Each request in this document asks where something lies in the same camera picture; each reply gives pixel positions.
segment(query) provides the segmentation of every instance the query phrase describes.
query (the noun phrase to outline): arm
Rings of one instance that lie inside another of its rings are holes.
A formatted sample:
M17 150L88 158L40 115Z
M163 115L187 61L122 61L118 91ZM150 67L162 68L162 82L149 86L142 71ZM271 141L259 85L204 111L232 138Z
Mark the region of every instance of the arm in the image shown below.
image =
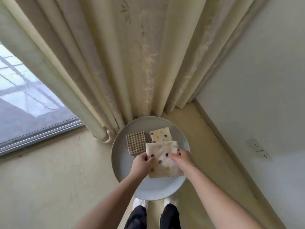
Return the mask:
M74 229L117 228L134 192L150 171L154 159L151 157L146 161L146 153L138 155L132 162L129 175L81 218Z
M263 229L242 206L195 166L188 151L179 150L179 154L169 154L168 157L191 181L216 229Z

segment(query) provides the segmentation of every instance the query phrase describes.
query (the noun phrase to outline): window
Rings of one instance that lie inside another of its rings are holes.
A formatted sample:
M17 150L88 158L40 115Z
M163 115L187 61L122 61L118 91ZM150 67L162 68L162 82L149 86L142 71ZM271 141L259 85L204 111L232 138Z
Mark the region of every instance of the window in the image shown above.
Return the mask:
M0 156L82 125L0 43Z

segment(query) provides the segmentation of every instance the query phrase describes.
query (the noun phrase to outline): person's left hand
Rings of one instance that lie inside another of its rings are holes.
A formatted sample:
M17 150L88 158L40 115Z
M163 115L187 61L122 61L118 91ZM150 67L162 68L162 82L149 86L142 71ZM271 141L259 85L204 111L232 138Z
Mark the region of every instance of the person's left hand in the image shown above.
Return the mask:
M155 157L151 157L146 161L146 158L146 153L141 153L140 155L136 156L132 162L132 169L129 175L143 180L153 167L153 161L155 159Z

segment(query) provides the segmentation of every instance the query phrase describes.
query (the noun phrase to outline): forearm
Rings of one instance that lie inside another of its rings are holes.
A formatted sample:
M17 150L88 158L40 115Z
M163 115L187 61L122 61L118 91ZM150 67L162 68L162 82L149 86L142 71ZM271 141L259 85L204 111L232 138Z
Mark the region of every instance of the forearm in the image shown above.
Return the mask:
M74 229L117 228L141 179L128 175L119 185L90 210Z
M262 229L263 227L196 167L188 179L193 184L216 229Z

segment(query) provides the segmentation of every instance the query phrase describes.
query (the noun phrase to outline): curtain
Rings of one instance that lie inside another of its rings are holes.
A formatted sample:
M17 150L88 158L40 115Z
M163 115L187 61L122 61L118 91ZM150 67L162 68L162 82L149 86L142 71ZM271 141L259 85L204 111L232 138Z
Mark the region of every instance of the curtain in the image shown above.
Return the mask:
M1 0L0 41L103 139L192 101L264 1Z

